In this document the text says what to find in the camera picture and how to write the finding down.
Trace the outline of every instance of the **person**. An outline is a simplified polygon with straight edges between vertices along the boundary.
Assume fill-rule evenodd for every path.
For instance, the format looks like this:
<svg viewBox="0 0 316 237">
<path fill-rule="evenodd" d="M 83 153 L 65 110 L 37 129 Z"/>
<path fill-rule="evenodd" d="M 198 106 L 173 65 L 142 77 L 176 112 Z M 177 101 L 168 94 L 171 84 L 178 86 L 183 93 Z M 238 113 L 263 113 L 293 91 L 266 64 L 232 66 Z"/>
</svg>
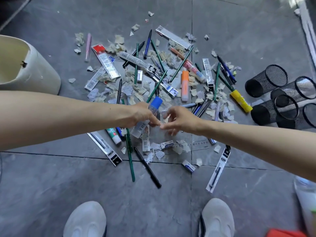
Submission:
<svg viewBox="0 0 316 237">
<path fill-rule="evenodd" d="M 144 102 L 116 105 L 23 91 L 0 91 L 0 99 L 0 151 L 111 127 L 130 128 L 150 120 L 151 126 L 169 133 L 185 131 L 216 139 L 316 182 L 316 134 L 312 132 L 208 121 L 181 106 L 171 107 L 169 122 L 161 124 Z M 86 202 L 70 215 L 64 237 L 101 237 L 105 229 L 101 205 Z M 211 199 L 200 217 L 199 236 L 232 237 L 234 231 L 230 208 L 222 200 Z"/>
</svg>

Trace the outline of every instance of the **blue cap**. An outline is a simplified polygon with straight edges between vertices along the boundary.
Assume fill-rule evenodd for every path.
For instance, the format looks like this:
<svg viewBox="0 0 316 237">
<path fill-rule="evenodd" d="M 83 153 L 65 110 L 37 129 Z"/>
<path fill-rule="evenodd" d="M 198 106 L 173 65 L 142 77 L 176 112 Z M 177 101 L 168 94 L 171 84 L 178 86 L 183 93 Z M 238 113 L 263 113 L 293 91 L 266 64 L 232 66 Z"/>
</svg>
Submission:
<svg viewBox="0 0 316 237">
<path fill-rule="evenodd" d="M 157 110 L 159 109 L 160 105 L 162 104 L 162 99 L 160 99 L 158 96 L 155 97 L 155 99 L 150 103 L 150 105 Z"/>
</svg>

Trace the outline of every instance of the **gray tile floor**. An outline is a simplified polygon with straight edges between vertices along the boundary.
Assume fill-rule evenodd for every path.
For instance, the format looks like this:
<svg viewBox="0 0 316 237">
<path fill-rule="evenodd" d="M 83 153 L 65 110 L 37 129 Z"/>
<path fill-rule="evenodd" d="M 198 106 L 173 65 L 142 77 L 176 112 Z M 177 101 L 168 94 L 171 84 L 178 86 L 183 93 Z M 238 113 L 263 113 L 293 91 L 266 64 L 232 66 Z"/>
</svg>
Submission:
<svg viewBox="0 0 316 237">
<path fill-rule="evenodd" d="M 133 49 L 136 42 L 147 39 L 150 28 L 159 25 L 179 36 L 192 31 L 200 50 L 192 61 L 201 65 L 206 57 L 215 62 L 214 49 L 225 61 L 242 67 L 236 87 L 251 103 L 255 99 L 246 94 L 244 83 L 269 64 L 285 68 L 290 81 L 314 75 L 300 20 L 287 1 L 32 0 L 1 34 L 36 47 L 60 74 L 60 95 L 87 100 L 83 87 L 91 73 L 86 72 L 84 56 L 73 52 L 74 33 L 91 32 L 93 44 L 107 44 L 107 39 L 113 41 L 115 34 L 121 34 L 126 47 Z M 148 11 L 155 15 L 148 17 Z M 129 37 L 136 23 L 141 27 Z M 154 32 L 156 38 L 159 48 L 167 49 L 167 40 Z M 98 65 L 93 54 L 90 64 Z M 115 64 L 119 68 L 121 60 Z M 70 84 L 69 78 L 77 80 Z M 254 124 L 239 109 L 234 115 L 239 123 Z M 152 133 L 156 143 L 170 138 L 159 130 Z M 173 139 L 201 137 L 180 133 Z M 122 147 L 114 148 L 120 153 Z M 231 207 L 235 236 L 264 236 L 273 227 L 302 228 L 293 175 L 236 149 L 213 195 L 205 190 L 220 157 L 212 149 L 156 159 L 151 166 L 162 184 L 160 190 L 136 156 L 136 182 L 132 183 L 128 162 L 114 168 L 86 134 L 17 148 L 1 156 L 1 236 L 61 236 L 73 209 L 89 200 L 105 209 L 108 236 L 196 236 L 199 214 L 212 197 Z M 196 163 L 198 157 L 204 166 L 192 175 L 180 165 L 184 159 Z"/>
</svg>

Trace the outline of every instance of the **orange highlighter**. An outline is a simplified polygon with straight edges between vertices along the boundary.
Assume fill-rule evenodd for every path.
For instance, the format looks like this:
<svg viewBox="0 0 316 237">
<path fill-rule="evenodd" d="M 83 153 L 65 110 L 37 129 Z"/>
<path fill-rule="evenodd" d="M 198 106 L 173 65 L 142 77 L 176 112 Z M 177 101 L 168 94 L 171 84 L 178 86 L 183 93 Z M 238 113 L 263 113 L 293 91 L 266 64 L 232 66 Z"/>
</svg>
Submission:
<svg viewBox="0 0 316 237">
<path fill-rule="evenodd" d="M 181 75 L 181 100 L 189 100 L 189 72 L 182 71 Z"/>
</svg>

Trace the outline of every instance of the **person's left arm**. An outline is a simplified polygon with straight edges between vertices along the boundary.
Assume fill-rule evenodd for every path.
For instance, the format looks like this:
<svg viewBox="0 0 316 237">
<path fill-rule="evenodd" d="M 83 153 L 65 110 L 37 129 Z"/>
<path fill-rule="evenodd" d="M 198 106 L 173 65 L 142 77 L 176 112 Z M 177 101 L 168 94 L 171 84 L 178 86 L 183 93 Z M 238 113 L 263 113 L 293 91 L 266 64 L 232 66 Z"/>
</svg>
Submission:
<svg viewBox="0 0 316 237">
<path fill-rule="evenodd" d="M 148 104 L 94 103 L 37 92 L 0 91 L 0 151 L 138 121 L 160 121 Z"/>
</svg>

